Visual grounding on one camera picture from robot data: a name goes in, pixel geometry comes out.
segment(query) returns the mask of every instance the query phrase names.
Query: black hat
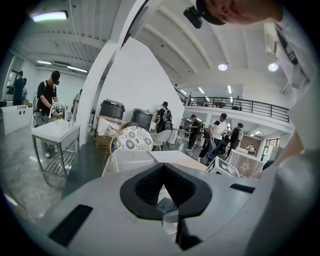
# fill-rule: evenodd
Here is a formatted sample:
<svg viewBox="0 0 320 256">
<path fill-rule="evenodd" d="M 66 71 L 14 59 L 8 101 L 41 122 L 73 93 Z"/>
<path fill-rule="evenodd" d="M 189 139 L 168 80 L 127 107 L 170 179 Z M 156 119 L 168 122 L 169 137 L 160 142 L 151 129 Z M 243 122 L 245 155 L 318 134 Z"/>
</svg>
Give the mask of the black hat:
<svg viewBox="0 0 320 256">
<path fill-rule="evenodd" d="M 205 3 L 205 0 L 196 0 L 196 9 L 197 11 L 200 13 L 200 15 L 209 23 L 211 24 L 214 24 L 214 25 L 218 25 L 218 26 L 221 26 L 221 25 L 224 25 L 225 23 L 222 22 L 220 19 L 212 16 L 210 14 L 210 12 L 207 10 L 207 7 L 206 7 L 206 3 Z"/>
<path fill-rule="evenodd" d="M 228 117 L 227 117 L 227 114 L 226 114 L 226 113 L 222 113 L 222 114 L 221 114 L 221 117 L 222 117 L 223 119 L 228 120 Z"/>
<path fill-rule="evenodd" d="M 60 72 L 58 70 L 53 71 L 51 77 L 54 83 L 58 82 L 60 78 Z"/>
</svg>

